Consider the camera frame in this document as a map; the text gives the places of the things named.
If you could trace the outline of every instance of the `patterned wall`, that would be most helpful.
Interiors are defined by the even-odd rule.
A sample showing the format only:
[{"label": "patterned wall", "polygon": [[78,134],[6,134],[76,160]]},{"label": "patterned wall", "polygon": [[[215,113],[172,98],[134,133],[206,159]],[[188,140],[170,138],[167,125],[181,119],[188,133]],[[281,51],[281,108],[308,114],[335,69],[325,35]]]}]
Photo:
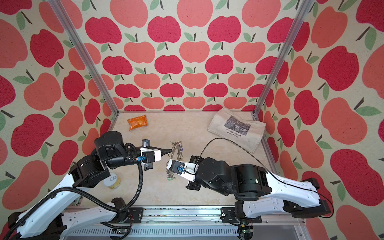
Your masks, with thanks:
[{"label": "patterned wall", "polygon": [[110,93],[126,111],[253,110],[299,7],[289,0],[74,3],[82,9],[80,38],[100,50],[96,67],[114,80]]},{"label": "patterned wall", "polygon": [[307,220],[312,240],[384,238],[383,13],[379,0],[315,2],[310,39],[259,113],[280,174],[316,178],[334,204]]},{"label": "patterned wall", "polygon": [[[80,9],[63,3],[84,25]],[[72,161],[92,151],[112,116],[48,2],[2,1],[0,12],[2,239],[8,216],[55,187]]]}]

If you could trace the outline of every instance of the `orange plastic package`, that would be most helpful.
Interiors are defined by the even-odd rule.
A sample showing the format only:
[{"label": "orange plastic package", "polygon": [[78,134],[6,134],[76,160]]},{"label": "orange plastic package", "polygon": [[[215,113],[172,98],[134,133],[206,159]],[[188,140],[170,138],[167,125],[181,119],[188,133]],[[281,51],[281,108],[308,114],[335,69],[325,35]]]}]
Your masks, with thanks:
[{"label": "orange plastic package", "polygon": [[132,130],[137,127],[148,126],[147,117],[145,115],[128,119],[128,123],[129,123],[129,130]]}]

